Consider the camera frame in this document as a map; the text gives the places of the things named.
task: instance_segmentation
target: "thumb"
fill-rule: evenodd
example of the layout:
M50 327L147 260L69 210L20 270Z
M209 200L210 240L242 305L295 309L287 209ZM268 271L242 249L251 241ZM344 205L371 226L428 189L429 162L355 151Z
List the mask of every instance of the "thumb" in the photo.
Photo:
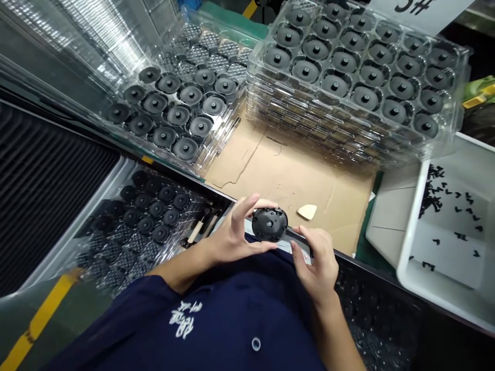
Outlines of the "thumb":
M251 255L256 255L256 254L263 254L264 252L267 252L268 250L274 250L278 248L278 245L274 242L268 242L268 241L261 241L261 242L252 242L250 244L247 244L250 249L252 254Z
M295 241L290 242L290 247L292 247L292 256L294 258L295 271L297 272L299 279L301 281L304 281L308 278L309 269L306 266L306 262L304 261L301 247Z

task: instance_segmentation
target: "white container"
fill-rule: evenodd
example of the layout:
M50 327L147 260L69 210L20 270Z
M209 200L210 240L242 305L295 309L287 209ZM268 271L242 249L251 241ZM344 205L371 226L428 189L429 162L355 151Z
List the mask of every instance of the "white container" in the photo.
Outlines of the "white container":
M431 179L439 211L418 219L430 161L390 172L367 238L406 289L495 334L495 150L461 133L454 144L431 160L444 172Z

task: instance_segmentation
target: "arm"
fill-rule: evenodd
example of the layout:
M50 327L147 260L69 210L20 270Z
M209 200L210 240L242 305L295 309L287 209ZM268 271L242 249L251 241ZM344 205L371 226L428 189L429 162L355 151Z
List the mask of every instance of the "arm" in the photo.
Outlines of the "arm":
M277 248L275 243L248 243L244 238L244 219L254 209L264 207L275 208L277 204L259 199L258 194L237 201L215 233L158 265L147 275L160 276L175 292L183 294L197 276L217 264L233 262Z
M301 248L291 241L297 274L315 305L315 336L323 364L331 371L366 371L334 290L339 266L332 238L321 229L294 230L308 240L315 254L314 265L307 265Z

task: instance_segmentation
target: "cardboard box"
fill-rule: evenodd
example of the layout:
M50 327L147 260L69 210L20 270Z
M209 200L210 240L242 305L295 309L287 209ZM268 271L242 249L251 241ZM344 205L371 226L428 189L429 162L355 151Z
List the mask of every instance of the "cardboard box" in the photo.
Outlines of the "cardboard box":
M356 176L337 168L293 138L248 121L242 110L239 126L205 180L237 199L259 192L285 210L290 226L322 228L332 235L335 249L351 256L374 176ZM310 222L296 213L306 204L318 207Z

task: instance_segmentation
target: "yellow tape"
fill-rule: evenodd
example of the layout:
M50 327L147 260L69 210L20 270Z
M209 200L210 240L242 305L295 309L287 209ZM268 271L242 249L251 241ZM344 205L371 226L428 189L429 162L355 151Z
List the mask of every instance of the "yellow tape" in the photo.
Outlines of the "yellow tape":
M257 8L258 8L258 6L254 2L254 0L251 0L251 2L247 6L247 8L244 10L242 15L245 16L247 19L251 19L251 17L253 16L253 14Z
M0 371L14 371L26 358L31 347L41 335L46 324L52 318L58 306L66 296L69 289L77 281L73 275L63 275L59 278L53 289L46 297L40 309L29 323L29 327L17 340L5 361L0 365Z
M150 165L153 163L153 159L152 158L149 158L148 156L143 156L141 158L141 160L143 160L144 162L147 162Z

